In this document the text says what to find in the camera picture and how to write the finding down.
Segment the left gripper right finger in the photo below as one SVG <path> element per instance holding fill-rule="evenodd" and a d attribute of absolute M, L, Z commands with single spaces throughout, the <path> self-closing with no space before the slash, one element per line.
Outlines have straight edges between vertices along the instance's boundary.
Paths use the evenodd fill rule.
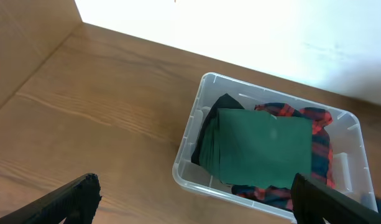
<path fill-rule="evenodd" d="M 381 214 L 299 173 L 291 187 L 297 224 L 381 224 Z"/>

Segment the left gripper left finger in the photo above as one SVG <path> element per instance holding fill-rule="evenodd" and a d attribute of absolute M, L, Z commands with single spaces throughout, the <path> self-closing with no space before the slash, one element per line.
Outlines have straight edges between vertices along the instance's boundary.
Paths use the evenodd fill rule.
<path fill-rule="evenodd" d="M 92 224 L 102 199 L 100 190 L 96 174 L 82 175 L 32 203 L 1 217 L 0 224 Z"/>

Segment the red plaid flannel shirt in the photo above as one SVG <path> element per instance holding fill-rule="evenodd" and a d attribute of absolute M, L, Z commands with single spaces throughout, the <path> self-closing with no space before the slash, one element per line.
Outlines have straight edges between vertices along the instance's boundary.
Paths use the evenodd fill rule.
<path fill-rule="evenodd" d="M 266 111 L 274 116 L 300 117 L 312 120 L 311 176 L 328 187 L 335 188 L 332 168 L 333 149 L 329 134 L 324 129 L 333 121 L 329 111 L 315 107 L 296 110 L 286 103 L 257 105 L 255 110 Z M 270 186 L 267 189 L 261 189 L 247 185 L 234 185 L 231 187 L 231 193 L 289 212 L 293 210 L 290 189 L 287 188 Z"/>

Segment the clear plastic storage bin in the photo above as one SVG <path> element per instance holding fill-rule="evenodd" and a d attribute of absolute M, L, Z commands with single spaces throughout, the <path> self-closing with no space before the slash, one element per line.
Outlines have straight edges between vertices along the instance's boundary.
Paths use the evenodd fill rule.
<path fill-rule="evenodd" d="M 247 110 L 254 109 L 257 104 L 274 102 L 287 103 L 297 110 L 306 107 L 328 110 L 333 117 L 333 122 L 326 131 L 334 150 L 333 174 L 336 190 L 371 210 L 378 210 L 360 122 L 354 114 L 214 72 L 206 73 L 201 78 L 173 164 L 173 178 L 183 189 L 270 213 L 291 222 L 296 221 L 291 212 L 233 195 L 228 185 L 220 183 L 202 167 L 191 162 L 203 121 L 216 100 L 225 93 Z"/>

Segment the green garment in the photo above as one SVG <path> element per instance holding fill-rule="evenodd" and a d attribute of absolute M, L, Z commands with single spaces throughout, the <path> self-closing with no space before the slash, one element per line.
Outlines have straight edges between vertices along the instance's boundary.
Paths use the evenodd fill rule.
<path fill-rule="evenodd" d="M 290 188 L 310 174 L 312 122 L 266 111 L 218 109 L 207 125 L 199 163 L 224 184 Z"/>

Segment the black cloth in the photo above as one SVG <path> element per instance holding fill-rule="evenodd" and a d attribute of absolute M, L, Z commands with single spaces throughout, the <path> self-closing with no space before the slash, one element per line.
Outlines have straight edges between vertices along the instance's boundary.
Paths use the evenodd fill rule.
<path fill-rule="evenodd" d="M 244 107 L 233 97 L 228 95 L 227 93 L 220 96 L 214 105 L 211 107 L 209 113 L 207 114 L 203 125 L 201 127 L 200 133 L 197 138 L 197 143 L 195 147 L 195 151 L 193 152 L 191 156 L 192 163 L 196 165 L 200 165 L 200 154 L 201 154 L 201 147 L 203 143 L 203 138 L 206 132 L 206 128 L 208 127 L 210 121 L 217 116 L 218 109 L 241 109 L 244 110 Z"/>

